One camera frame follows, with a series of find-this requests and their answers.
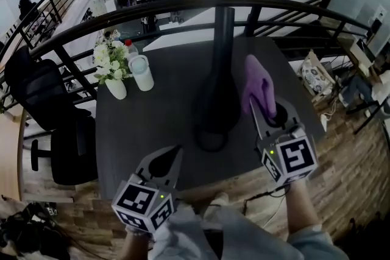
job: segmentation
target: purple cloth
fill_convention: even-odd
[[[249,54],[245,59],[246,85],[241,99],[241,106],[246,114],[250,112],[249,99],[256,97],[269,118],[276,117],[274,83],[267,70],[257,58]]]

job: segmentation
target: black cylindrical object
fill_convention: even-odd
[[[230,7],[215,8],[211,72],[194,100],[194,137],[197,145],[209,152],[223,149],[228,132],[241,114],[232,77],[234,14],[235,10]]]

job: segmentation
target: light blue sleeve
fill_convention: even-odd
[[[304,228],[287,239],[303,254],[305,260],[348,260],[348,256],[333,242],[328,233],[321,231],[321,225]]]

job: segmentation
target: dark gray table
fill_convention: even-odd
[[[96,155],[101,196],[112,199],[149,153],[181,144],[184,158],[177,189],[189,189],[243,174],[261,166],[254,152],[256,133],[252,118],[241,115],[219,153],[199,149],[193,140],[191,103],[210,72],[213,42],[186,44],[146,52],[155,80],[142,92],[133,79],[124,81],[127,97],[115,99],[99,86],[96,108]],[[314,140],[324,129],[293,69],[268,37],[235,38],[232,73],[239,93],[244,84],[244,59],[254,54],[269,71],[275,92],[290,101]]]

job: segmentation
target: plastic bottle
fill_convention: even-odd
[[[127,61],[129,62],[132,58],[136,57],[138,55],[138,49],[136,46],[133,45],[133,42],[131,39],[126,39],[124,44],[129,49],[129,56],[127,58]]]

